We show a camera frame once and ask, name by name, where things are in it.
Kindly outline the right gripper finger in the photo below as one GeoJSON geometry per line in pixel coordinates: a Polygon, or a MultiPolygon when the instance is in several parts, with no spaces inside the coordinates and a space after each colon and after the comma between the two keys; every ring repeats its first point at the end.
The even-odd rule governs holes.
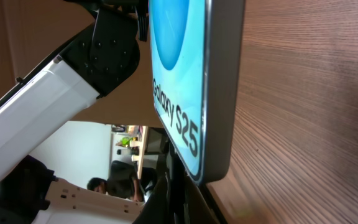
{"type": "Polygon", "coordinates": [[[178,153],[169,147],[168,170],[155,186],[135,224],[225,224],[226,219],[205,184],[188,176],[178,153]]]}

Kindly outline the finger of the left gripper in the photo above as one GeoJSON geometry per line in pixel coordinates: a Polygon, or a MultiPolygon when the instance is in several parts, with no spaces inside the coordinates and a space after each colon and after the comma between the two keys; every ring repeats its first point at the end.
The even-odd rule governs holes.
{"type": "Polygon", "coordinates": [[[148,39],[148,30],[149,30],[148,13],[149,13],[149,0],[138,0],[138,3],[135,5],[135,14],[137,16],[139,40],[142,42],[146,42],[148,39]]]}

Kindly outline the turquoise screen Galaxy smartphone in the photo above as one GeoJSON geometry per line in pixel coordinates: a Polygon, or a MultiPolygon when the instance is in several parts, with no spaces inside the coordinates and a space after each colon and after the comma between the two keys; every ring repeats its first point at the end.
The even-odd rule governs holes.
{"type": "Polygon", "coordinates": [[[151,0],[154,107],[196,184],[226,176],[244,0],[151,0]]]}

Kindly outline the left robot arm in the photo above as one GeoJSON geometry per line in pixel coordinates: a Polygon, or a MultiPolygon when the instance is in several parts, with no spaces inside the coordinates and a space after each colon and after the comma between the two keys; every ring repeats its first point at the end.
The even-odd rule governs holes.
{"type": "Polygon", "coordinates": [[[55,176],[30,153],[137,69],[147,1],[82,1],[94,22],[0,99],[0,223],[132,223],[142,206],[55,176]]]}

